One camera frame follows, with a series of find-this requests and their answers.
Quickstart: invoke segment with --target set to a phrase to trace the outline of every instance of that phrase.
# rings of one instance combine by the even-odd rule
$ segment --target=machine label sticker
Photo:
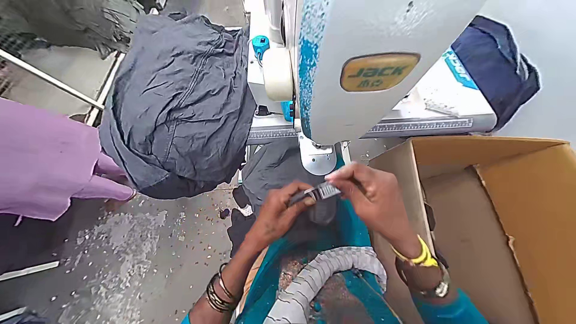
[[[349,59],[342,68],[340,86],[349,92],[390,89],[414,69],[420,55],[384,53]]]
[[[472,80],[470,74],[468,74],[468,71],[466,71],[464,65],[462,65],[462,62],[460,62],[460,59],[458,59],[458,56],[456,56],[456,53],[454,53],[452,48],[444,52],[444,54],[442,54],[442,58],[448,65],[448,68],[452,74],[454,74],[456,81],[460,82],[467,88],[478,90],[478,86],[476,83],[474,83],[474,80]]]

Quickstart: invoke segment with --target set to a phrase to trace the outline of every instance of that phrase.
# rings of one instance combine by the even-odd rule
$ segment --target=teal clothing
[[[338,157],[337,168],[344,163]],[[262,264],[246,297],[244,309],[236,319],[237,324],[260,324],[264,322],[276,300],[279,277],[281,274],[281,256],[296,249],[325,251],[340,246],[372,246],[368,228],[354,212],[348,200],[339,199],[333,225],[319,229],[313,241],[291,242],[286,236],[273,242],[266,252]],[[374,323],[400,323],[384,302],[381,288],[374,274],[351,269],[341,272],[346,288],[363,305]],[[422,319],[427,324],[487,324],[470,299],[458,291],[458,298],[450,304],[432,305],[414,299]],[[188,317],[183,324],[189,324]]]
[[[458,290],[458,299],[446,305],[432,305],[417,298],[413,300],[426,324],[488,324],[470,298],[461,290]],[[182,320],[182,324],[191,324],[188,315]]]

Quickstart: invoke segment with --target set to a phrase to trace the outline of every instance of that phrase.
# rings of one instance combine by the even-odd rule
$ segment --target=bracelet
[[[226,266],[227,264],[228,264],[228,262],[224,262],[220,266],[220,269],[218,269],[218,277],[220,277],[220,279],[218,280],[218,283],[220,284],[220,287],[222,287],[222,290],[224,291],[226,296],[232,300],[232,303],[234,303],[236,301],[236,298],[234,298],[234,295],[232,295],[232,293],[224,285],[224,281],[222,281],[222,268],[224,268],[224,266]]]
[[[222,268],[225,265],[227,265],[227,263],[223,263],[220,266],[220,269],[218,270],[218,272],[212,276],[212,279],[210,279],[210,281],[208,282],[208,285],[206,286],[206,299],[208,300],[208,304],[214,310],[221,312],[221,313],[234,310],[236,305],[238,305],[237,299],[234,298],[234,295],[232,295],[232,293],[230,293],[230,291],[224,286],[224,282],[222,281]],[[214,288],[214,280],[216,279],[216,277],[218,277],[218,283],[220,284],[220,287],[222,287],[222,290],[224,291],[226,296],[232,300],[231,302],[227,302],[227,301],[223,300],[216,293],[216,289]]]
[[[410,284],[408,283],[408,279],[406,278],[406,274],[404,273],[404,270],[402,269],[402,264],[401,264],[401,260],[399,257],[396,258],[396,261],[395,261],[396,271],[398,272],[400,279],[402,279],[402,281],[404,281],[404,284],[411,291],[419,293],[424,298],[444,298],[448,295],[448,292],[450,291],[450,275],[448,274],[448,271],[446,270],[446,268],[444,267],[444,265],[442,263],[438,263],[437,260],[435,260],[435,261],[436,261],[440,271],[442,272],[442,279],[432,289],[420,290],[418,288],[410,286]]]
[[[206,298],[208,299],[208,304],[214,310],[221,313],[231,311],[236,307],[237,303],[229,303],[218,296],[216,290],[214,289],[214,280],[217,276],[218,273],[214,274],[212,279],[210,279],[208,282],[208,286],[206,287]]]
[[[422,245],[422,253],[417,258],[409,259],[409,258],[403,256],[400,252],[396,251],[396,249],[394,247],[392,247],[392,250],[394,251],[394,253],[396,253],[396,255],[398,256],[398,259],[401,259],[402,261],[409,262],[412,265],[425,266],[425,267],[431,267],[431,266],[437,267],[438,261],[436,261],[436,259],[432,256],[432,253],[430,252],[428,245],[426,245],[426,242],[424,242],[424,240],[420,237],[420,235],[418,235],[418,240],[420,241],[420,245]]]

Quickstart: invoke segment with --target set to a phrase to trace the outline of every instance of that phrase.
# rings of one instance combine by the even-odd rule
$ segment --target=sewing machine
[[[248,144],[297,137],[324,175],[358,138],[489,131],[496,116],[450,44],[484,0],[245,0]]]

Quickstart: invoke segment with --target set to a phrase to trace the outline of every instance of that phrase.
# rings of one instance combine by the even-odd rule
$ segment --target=cardboard box
[[[452,281],[490,323],[576,322],[576,156],[568,142],[419,137],[370,166],[397,176],[412,226],[434,237]],[[387,301],[405,323],[421,323],[389,244],[373,233],[372,242],[389,276]]]

